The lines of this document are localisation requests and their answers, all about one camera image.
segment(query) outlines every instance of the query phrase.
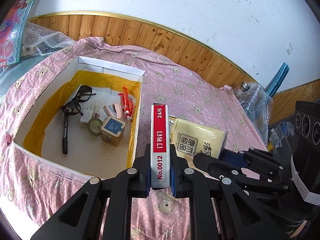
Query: red label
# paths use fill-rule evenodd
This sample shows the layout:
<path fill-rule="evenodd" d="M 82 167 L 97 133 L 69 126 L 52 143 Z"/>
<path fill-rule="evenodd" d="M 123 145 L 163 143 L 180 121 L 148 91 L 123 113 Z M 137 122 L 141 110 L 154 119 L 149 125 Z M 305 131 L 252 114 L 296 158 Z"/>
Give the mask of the red label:
<path fill-rule="evenodd" d="M 153 105 L 153 152 L 167 152 L 165 105 Z"/>

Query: pink bedsheet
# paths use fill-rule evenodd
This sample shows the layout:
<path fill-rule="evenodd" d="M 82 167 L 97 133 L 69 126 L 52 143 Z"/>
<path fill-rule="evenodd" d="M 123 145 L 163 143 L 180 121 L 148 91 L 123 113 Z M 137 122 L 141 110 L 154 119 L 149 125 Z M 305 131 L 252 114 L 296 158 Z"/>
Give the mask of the pink bedsheet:
<path fill-rule="evenodd" d="M 150 108 L 154 102 L 169 105 L 170 114 L 191 122 L 228 131 L 226 148 L 265 149 L 230 87 L 216 89 L 200 76 L 168 58 L 136 46 L 112 47 L 94 37 L 82 39 L 36 65 L 8 91 L 0 108 L 0 193 L 6 195 L 33 221 L 42 225 L 87 181 L 41 162 L 13 147 L 12 140 L 34 101 L 77 56 L 95 57 L 146 71 L 142 85 L 137 156 L 150 138 Z M 187 199 L 172 198 L 170 189 L 150 192 L 147 199 L 132 200 L 131 239 L 189 239 Z"/>

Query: metal screw head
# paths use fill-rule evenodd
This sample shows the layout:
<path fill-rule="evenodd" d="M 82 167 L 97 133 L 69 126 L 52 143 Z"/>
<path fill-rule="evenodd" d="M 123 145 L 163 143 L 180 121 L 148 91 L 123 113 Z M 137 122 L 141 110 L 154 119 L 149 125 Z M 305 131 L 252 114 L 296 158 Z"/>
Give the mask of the metal screw head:
<path fill-rule="evenodd" d="M 195 171 L 194 171 L 192 168 L 186 168 L 186 169 L 184 170 L 184 172 L 185 172 L 186 174 L 193 174 Z"/>
<path fill-rule="evenodd" d="M 225 185 L 230 185 L 231 184 L 231 179 L 229 179 L 229 178 L 223 178 L 221 181 Z"/>
<path fill-rule="evenodd" d="M 127 172 L 128 172 L 129 174 L 136 174 L 136 173 L 137 173 L 137 170 L 136 170 L 135 168 L 130 168 L 130 169 L 127 170 Z"/>
<path fill-rule="evenodd" d="M 90 181 L 90 184 L 97 184 L 99 182 L 99 178 L 93 177 L 89 181 Z"/>

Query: eyeglasses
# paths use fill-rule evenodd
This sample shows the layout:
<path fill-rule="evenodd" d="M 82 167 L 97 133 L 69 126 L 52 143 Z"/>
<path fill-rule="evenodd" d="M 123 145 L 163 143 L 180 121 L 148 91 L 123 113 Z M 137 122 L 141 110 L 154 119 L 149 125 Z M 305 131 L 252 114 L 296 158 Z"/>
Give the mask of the eyeglasses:
<path fill-rule="evenodd" d="M 65 115 L 83 115 L 79 103 L 86 102 L 90 99 L 91 96 L 95 95 L 96 93 L 92 93 L 92 87 L 82 85 L 76 95 L 70 100 L 70 102 L 66 103 L 64 106 L 61 106 L 61 110 Z"/>

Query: tape roll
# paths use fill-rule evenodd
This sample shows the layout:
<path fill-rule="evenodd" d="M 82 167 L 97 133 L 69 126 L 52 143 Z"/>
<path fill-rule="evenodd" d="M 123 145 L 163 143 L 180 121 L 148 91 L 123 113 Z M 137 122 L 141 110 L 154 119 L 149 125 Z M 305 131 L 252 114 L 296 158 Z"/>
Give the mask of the tape roll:
<path fill-rule="evenodd" d="M 91 118 L 87 124 L 88 131 L 92 136 L 101 135 L 101 126 L 103 122 L 98 118 Z"/>

